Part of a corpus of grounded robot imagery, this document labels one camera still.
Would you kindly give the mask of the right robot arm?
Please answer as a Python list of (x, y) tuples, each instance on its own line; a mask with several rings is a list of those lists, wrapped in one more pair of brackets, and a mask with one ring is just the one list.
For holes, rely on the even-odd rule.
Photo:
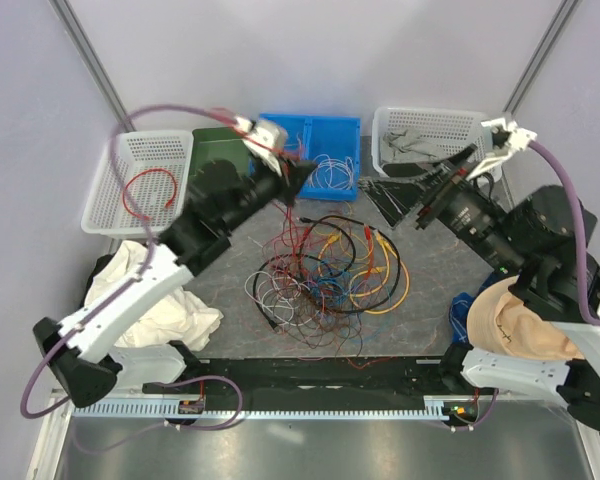
[(473, 146), (417, 179), (377, 178), (362, 188), (387, 195), (399, 218), (413, 214), (419, 230), (439, 221), (506, 277), (507, 293), (582, 354), (531, 360), (490, 352), (475, 340), (454, 343), (437, 371), (440, 386), (453, 394), (477, 387), (544, 397), (600, 431), (600, 265), (587, 251), (597, 218), (582, 206), (556, 157), (537, 141), (528, 147), (560, 182), (538, 188), (510, 211), (470, 183), (464, 167)]

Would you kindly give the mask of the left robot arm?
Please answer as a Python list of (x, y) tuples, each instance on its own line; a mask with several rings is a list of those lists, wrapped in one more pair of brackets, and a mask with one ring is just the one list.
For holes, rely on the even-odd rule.
[(179, 217), (149, 244), (149, 257), (107, 294), (61, 321), (45, 317), (33, 334), (45, 363), (78, 408), (112, 390), (168, 384), (188, 393), (199, 382), (183, 342), (118, 348), (116, 342), (155, 304), (200, 275), (230, 247), (230, 236), (273, 200), (293, 204), (316, 166), (285, 161), (280, 173), (260, 162), (241, 175), (228, 160), (202, 166), (189, 180)]

